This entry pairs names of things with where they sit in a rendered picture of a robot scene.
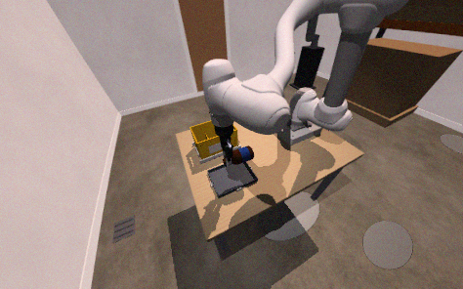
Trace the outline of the yellow crate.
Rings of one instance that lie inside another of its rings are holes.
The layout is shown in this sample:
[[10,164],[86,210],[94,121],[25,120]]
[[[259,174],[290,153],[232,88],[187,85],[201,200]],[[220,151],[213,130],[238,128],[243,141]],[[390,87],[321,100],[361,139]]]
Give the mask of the yellow crate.
[[[220,137],[216,135],[212,121],[192,126],[190,129],[197,143],[196,146],[201,159],[223,151]],[[233,145],[233,147],[238,146],[237,129],[234,125],[233,133],[231,134],[231,145]]]

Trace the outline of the brown bottle with blue label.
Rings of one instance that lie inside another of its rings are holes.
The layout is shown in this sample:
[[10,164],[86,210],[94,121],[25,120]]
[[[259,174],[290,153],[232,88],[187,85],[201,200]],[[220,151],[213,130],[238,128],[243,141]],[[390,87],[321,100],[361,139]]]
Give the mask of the brown bottle with blue label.
[[245,146],[236,149],[232,152],[231,163],[234,165],[252,160],[254,158],[254,151],[251,146]]

